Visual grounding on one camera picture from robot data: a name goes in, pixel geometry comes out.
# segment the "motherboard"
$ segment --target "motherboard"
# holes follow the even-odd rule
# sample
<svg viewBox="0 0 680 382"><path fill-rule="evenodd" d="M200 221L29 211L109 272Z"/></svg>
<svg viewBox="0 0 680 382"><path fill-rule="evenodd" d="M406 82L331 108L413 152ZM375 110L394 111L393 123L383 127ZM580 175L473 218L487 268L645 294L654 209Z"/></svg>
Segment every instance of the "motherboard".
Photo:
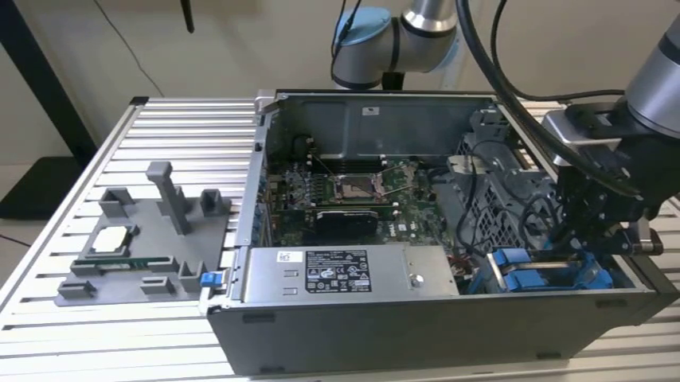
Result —
<svg viewBox="0 0 680 382"><path fill-rule="evenodd" d="M267 179L272 245L441 245L454 241L417 158L290 163Z"/></svg>

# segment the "wire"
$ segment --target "wire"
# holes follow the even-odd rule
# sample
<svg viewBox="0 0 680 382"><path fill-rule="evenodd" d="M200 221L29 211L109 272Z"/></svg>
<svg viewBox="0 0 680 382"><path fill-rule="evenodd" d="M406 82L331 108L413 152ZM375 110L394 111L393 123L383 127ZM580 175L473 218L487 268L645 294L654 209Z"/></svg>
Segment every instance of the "wire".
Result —
<svg viewBox="0 0 680 382"><path fill-rule="evenodd" d="M357 10L359 10L361 1L357 0L357 4L354 4L354 9L351 10L351 14L347 17L347 20L345 21L345 24L342 25L342 29L338 33L338 26L341 26L341 19L342 14L345 13L345 4L346 0L342 1L342 10L339 12L338 21L335 22L335 29L333 31L333 41L335 43L334 48L330 50L330 78L333 79L333 68L335 66L335 59L338 58L338 54L341 54L342 50L342 41L347 38L347 34L350 34L351 26L354 25L354 17L357 15Z"/></svg>
<svg viewBox="0 0 680 382"><path fill-rule="evenodd" d="M501 23L501 15L502 10L506 7L508 0L501 0L498 6L496 8L496 15L493 17L493 24L490 26L490 59L493 60L493 65L498 71L498 74L502 76L505 81L508 82L509 88L524 99L530 101L569 101L570 99L578 98L589 98L597 96L622 96L625 92L617 89L605 89L596 90L592 92L578 92L570 94L557 94L557 95L530 95L522 92L517 87L512 84L510 80L506 77L506 74L502 72L501 61L498 59L498 51L497 51L497 42L498 42L498 24Z"/></svg>
<svg viewBox="0 0 680 382"><path fill-rule="evenodd" d="M463 213L459 215L458 224L455 225L454 233L455 233L455 240L458 241L459 244L462 244L465 250L471 255L483 256L483 253L481 253L481 251L475 248L475 246L471 245L471 243L467 243L463 240L463 237L462 237L462 227L463 227L465 220L467 219L467 215L470 214L473 200L474 200L475 192L477 192L477 166L475 166L475 161L470 160L470 166L471 166L470 188L467 189L467 199L465 200L465 210L463 210Z"/></svg>
<svg viewBox="0 0 680 382"><path fill-rule="evenodd" d="M295 134L294 137L290 139L290 158L291 159L295 159L295 142L298 141L298 139L300 139L302 137L304 137L306 139L310 139L311 138L311 135L308 134Z"/></svg>
<svg viewBox="0 0 680 382"><path fill-rule="evenodd" d="M489 163L489 161L486 160L486 158L481 157L478 154L475 154L475 149L478 146L481 146L482 144L486 144L486 143L494 143L496 145L502 145L506 149L510 149L510 147L508 147L506 143L505 142L501 142L501 141L494 141L493 139L485 139L483 141L478 141L475 143L475 145L471 147L470 149L470 155L474 155L483 163L487 167L496 167L493 165L493 163ZM508 187L508 184L506 184L506 180L504 177L498 177L498 183L501 184L501 187L502 189L505 190L506 194L510 195L510 197L516 200L516 202L524 207L526 205L526 202L525 200L529 198L529 196L526 197L520 197L514 191L512 191L512 188Z"/></svg>
<svg viewBox="0 0 680 382"><path fill-rule="evenodd" d="M23 245L24 247L31 247L31 244L28 244L27 242L24 242L21 240L17 240L17 239L15 239L15 238L12 238L9 236L5 236L1 233L0 233L0 238L3 238L3 239L8 240L8 241L11 241L11 242L13 242L13 243L16 243L19 245Z"/></svg>
<svg viewBox="0 0 680 382"><path fill-rule="evenodd" d="M159 86L156 85L156 82L153 81L153 79L151 78L151 76L148 75L147 71L144 70L143 66L141 66L141 63L139 62L139 58L137 58L137 55L135 54L135 51L132 50L132 47L129 46L129 44L127 43L127 40L125 40L125 37L123 37L121 33L120 33L120 30L117 30L116 26L113 25L111 19L108 18L108 15L107 15L107 12L104 11L104 8L101 7L101 4L99 3L99 0L92 0L95 5L96 5L96 8L99 8L99 11L101 12L101 15L104 16L107 22L108 22L108 25L112 27L113 31L116 32L116 35L120 37L120 40L123 41L123 44L125 45L127 47L127 50L129 51L129 54L132 55L132 59L135 60L135 62L137 63L137 68L139 68L139 71L141 72L141 74L147 77L147 80L148 82L151 82L151 85L156 88L156 90L159 91L159 94L162 97L164 97L166 95L163 94L163 92L160 91L160 88Z"/></svg>
<svg viewBox="0 0 680 382"><path fill-rule="evenodd" d="M330 42L330 56L335 57L335 40L338 38L338 27L341 26L342 14L345 13L345 7L347 0L342 0L342 7L339 8L338 20L335 21L335 27L333 29L333 41Z"/></svg>
<svg viewBox="0 0 680 382"><path fill-rule="evenodd" d="M537 201L545 202L545 205L548 206L548 212L550 213L550 218L553 219L553 224L549 224L545 218L541 218L540 214L532 210L533 205L536 204ZM520 239L524 241L526 246L530 245L529 239L526 237L526 223L530 215L536 215L542 220L542 224L546 226L548 231L550 231L553 229L553 226L558 223L557 210L553 206L553 203L550 202L548 197L540 193L532 196L532 198L526 202L526 206L521 211L520 215L517 231L520 232Z"/></svg>
<svg viewBox="0 0 680 382"><path fill-rule="evenodd" d="M498 208L501 209L501 206L498 205L486 205L481 210L479 210L479 215L475 216L475 227L473 229L473 232L471 232L471 239L470 239L470 242L471 242L471 245L474 246L475 245L475 239L477 239L477 232L479 231L479 223L481 223L481 217L483 216L486 210L489 209L493 209L493 208Z"/></svg>
<svg viewBox="0 0 680 382"><path fill-rule="evenodd" d="M469 0L455 0L455 9L458 12L459 28L462 30L470 53L479 65L479 69L483 72L486 79L489 80L490 86L496 90L498 100L505 104L512 117L524 127L529 139L534 141L538 147L545 146L553 154L562 157L574 169L597 181L605 188L626 197L638 196L640 191L628 181L620 181L602 169L597 168L585 158L582 158L562 144L562 142L532 117L512 93L512 90L508 87L508 81L500 76L496 66L486 55L471 19Z"/></svg>

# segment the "power supply label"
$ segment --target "power supply label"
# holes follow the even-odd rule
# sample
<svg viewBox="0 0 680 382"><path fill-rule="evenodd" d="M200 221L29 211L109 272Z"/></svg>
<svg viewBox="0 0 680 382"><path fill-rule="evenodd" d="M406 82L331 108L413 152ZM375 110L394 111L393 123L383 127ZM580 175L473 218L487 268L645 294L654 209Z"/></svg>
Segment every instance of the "power supply label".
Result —
<svg viewBox="0 0 680 382"><path fill-rule="evenodd" d="M304 273L308 293L371 291L366 251L307 251Z"/></svg>

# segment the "white label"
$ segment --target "white label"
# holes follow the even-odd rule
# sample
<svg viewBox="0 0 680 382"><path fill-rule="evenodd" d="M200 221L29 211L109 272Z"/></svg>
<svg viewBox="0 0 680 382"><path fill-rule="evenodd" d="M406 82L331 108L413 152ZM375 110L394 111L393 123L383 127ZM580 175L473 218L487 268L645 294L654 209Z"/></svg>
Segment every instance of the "white label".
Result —
<svg viewBox="0 0 680 382"><path fill-rule="evenodd" d="M127 228L123 226L105 227L99 231L92 243L95 252L115 252L123 245L127 236Z"/></svg>
<svg viewBox="0 0 680 382"><path fill-rule="evenodd" d="M381 108L379 107L363 107L361 109L362 115L379 115L381 114Z"/></svg>
<svg viewBox="0 0 680 382"><path fill-rule="evenodd" d="M279 251L276 256L278 263L302 263L302 251Z"/></svg>

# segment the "blue plastic clip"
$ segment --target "blue plastic clip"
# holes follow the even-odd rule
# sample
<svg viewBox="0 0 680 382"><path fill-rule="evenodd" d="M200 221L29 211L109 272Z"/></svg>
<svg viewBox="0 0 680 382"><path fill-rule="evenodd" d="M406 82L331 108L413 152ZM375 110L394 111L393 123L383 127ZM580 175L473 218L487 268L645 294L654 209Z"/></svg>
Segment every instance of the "blue plastic clip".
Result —
<svg viewBox="0 0 680 382"><path fill-rule="evenodd" d="M223 272L206 272L203 275L200 275L200 287L222 287L222 277Z"/></svg>

